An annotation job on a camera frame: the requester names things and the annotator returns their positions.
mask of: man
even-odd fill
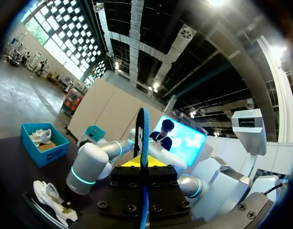
[[[150,137],[154,141],[160,143],[163,148],[169,151],[172,146],[172,140],[167,136],[167,134],[172,131],[173,128],[174,123],[169,119],[165,119],[162,122],[161,132],[154,131],[151,133]]]

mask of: dark shirt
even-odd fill
[[[158,136],[160,132],[154,131],[151,133],[150,137],[154,140],[154,141],[158,141],[164,137],[162,137],[161,135]],[[170,139],[170,137],[166,137],[164,138],[161,142],[160,142],[161,146],[163,148],[165,148],[167,151],[169,151],[171,149],[172,146],[172,140]]]

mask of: window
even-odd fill
[[[72,13],[72,12],[73,12],[73,8],[72,8],[72,7],[69,7],[69,8],[67,9],[67,11],[68,11],[68,13]]]
[[[83,65],[80,66],[80,69],[81,69],[83,72],[85,72],[85,71],[87,70]]]
[[[79,36],[79,32],[78,31],[75,31],[75,33],[73,34],[75,37]]]
[[[82,37],[79,38],[79,43],[82,44],[83,42],[84,42],[84,39]]]
[[[62,49],[62,50],[65,50],[66,47],[67,47],[67,46],[66,46],[65,44],[62,44],[61,49]]]
[[[67,60],[65,68],[78,79],[80,79],[84,74],[71,60]]]
[[[58,6],[59,4],[61,4],[61,0],[57,0],[54,2],[56,6]]]
[[[72,32],[71,32],[71,31],[68,31],[68,32],[67,32],[67,36],[68,36],[68,37],[71,37],[71,36],[72,36]]]
[[[35,14],[35,17],[40,24],[42,24],[45,21],[45,18],[39,11]]]
[[[64,31],[61,31],[61,32],[59,33],[59,37],[62,38],[62,39],[64,38],[65,35],[66,35],[66,34],[64,33]]]
[[[68,51],[66,52],[66,54],[67,54],[67,56],[71,56],[71,55],[72,55],[72,52],[71,52],[70,50],[68,50]]]
[[[59,36],[56,33],[53,34],[52,39],[57,43],[58,46],[62,45],[62,40],[59,38]]]
[[[51,26],[46,21],[43,22],[42,26],[47,32],[49,32],[52,29]]]
[[[48,23],[50,24],[50,26],[56,31],[60,26],[58,25],[58,23],[55,21],[55,19],[53,18],[53,16],[50,16],[47,19]]]
[[[52,13],[55,13],[57,11],[57,8],[54,6],[54,7],[52,7],[52,9],[51,9],[51,12]]]
[[[84,20],[83,16],[79,16],[79,21],[82,22]]]
[[[75,56],[71,56],[70,58],[76,65],[78,65],[80,62]]]
[[[71,52],[74,52],[76,50],[75,46],[70,40],[66,40],[65,45],[71,50]]]
[[[49,12],[49,10],[46,6],[42,7],[40,11],[43,15],[46,15]]]
[[[66,54],[57,46],[57,44],[49,39],[48,42],[44,45],[44,48],[61,64],[64,64],[68,57]]]
[[[81,60],[81,64],[84,65],[85,68],[89,68],[89,64],[84,59]]]
[[[78,43],[78,40],[75,39],[75,38],[73,38],[73,39],[72,39],[72,43],[73,43],[73,44],[77,44],[77,43]]]
[[[46,4],[43,0],[35,2],[37,3],[26,12],[22,21],[31,15],[32,11],[35,12],[37,6],[42,5],[43,7],[35,12],[32,19],[25,24],[27,30],[42,45],[45,44],[44,48],[58,62],[63,64],[75,77],[80,78],[90,67],[89,63],[97,59],[99,51],[97,51],[95,38],[88,29],[89,26],[81,14],[77,1],[52,0]],[[90,75],[90,78],[92,84],[96,75]]]
[[[68,26],[69,26],[69,29],[71,30],[75,27],[75,25],[72,22]]]
[[[62,7],[59,9],[60,14],[64,13],[66,11],[65,7]]]
[[[28,21],[28,23],[26,24],[26,28],[35,37],[35,39],[38,40],[38,42],[42,45],[49,38],[47,33],[42,29],[42,27],[38,24],[38,22],[34,18],[31,18],[30,21]]]
[[[80,29],[80,28],[81,28],[81,24],[80,24],[80,23],[77,23],[77,24],[76,24],[76,27],[77,27],[78,29]]]
[[[68,21],[70,19],[70,16],[69,15],[66,15],[63,18],[64,18],[65,21]]]

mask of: concrete floor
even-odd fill
[[[65,95],[26,68],[0,60],[0,138],[19,136],[22,123],[49,122],[65,134],[71,119],[60,113]]]

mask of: teal box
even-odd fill
[[[30,135],[39,129],[51,129],[51,140],[56,147],[43,152],[36,147]],[[51,123],[23,123],[21,125],[20,140],[38,167],[43,167],[65,155],[69,145],[69,141]]]
[[[94,141],[98,142],[104,138],[106,132],[103,131],[101,128],[97,127],[96,125],[91,125],[87,128],[85,134],[92,138]]]

